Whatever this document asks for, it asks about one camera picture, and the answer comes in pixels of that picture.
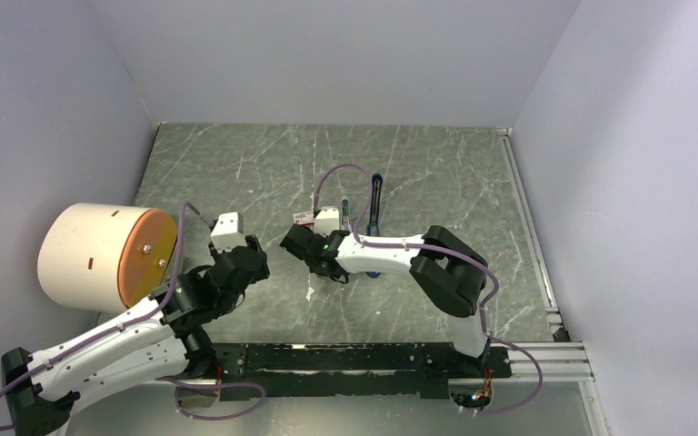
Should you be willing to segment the white red staple box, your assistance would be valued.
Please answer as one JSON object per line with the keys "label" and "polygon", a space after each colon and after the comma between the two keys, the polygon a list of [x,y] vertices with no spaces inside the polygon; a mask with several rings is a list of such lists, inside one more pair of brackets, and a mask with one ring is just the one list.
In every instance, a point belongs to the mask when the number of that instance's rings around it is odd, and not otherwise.
{"label": "white red staple box", "polygon": [[293,214],[294,224],[303,225],[307,227],[314,226],[314,218],[315,215],[313,211],[299,212]]}

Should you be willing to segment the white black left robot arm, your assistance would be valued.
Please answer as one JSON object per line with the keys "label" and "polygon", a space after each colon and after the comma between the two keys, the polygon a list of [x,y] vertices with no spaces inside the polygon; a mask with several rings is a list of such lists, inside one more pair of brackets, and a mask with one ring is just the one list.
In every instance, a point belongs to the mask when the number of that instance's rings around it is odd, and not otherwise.
{"label": "white black left robot arm", "polygon": [[166,282],[132,308],[60,345],[18,347],[1,358],[5,401],[17,435],[47,435],[73,413],[137,384],[201,378],[218,364],[204,325],[232,312],[248,286],[269,276],[267,255],[247,235],[213,264]]}

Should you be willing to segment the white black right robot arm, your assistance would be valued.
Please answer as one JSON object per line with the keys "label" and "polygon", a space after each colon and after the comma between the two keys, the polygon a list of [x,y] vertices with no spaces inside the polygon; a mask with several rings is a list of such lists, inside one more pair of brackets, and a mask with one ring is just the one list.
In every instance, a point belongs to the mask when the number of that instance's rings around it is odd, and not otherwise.
{"label": "white black right robot arm", "polygon": [[449,230],[379,237],[333,230],[327,235],[291,226],[280,247],[310,273],[346,282],[351,274],[396,274],[413,279],[432,304],[450,317],[454,365],[475,376],[489,362],[490,340],[481,318],[481,294],[490,279],[487,261]]}

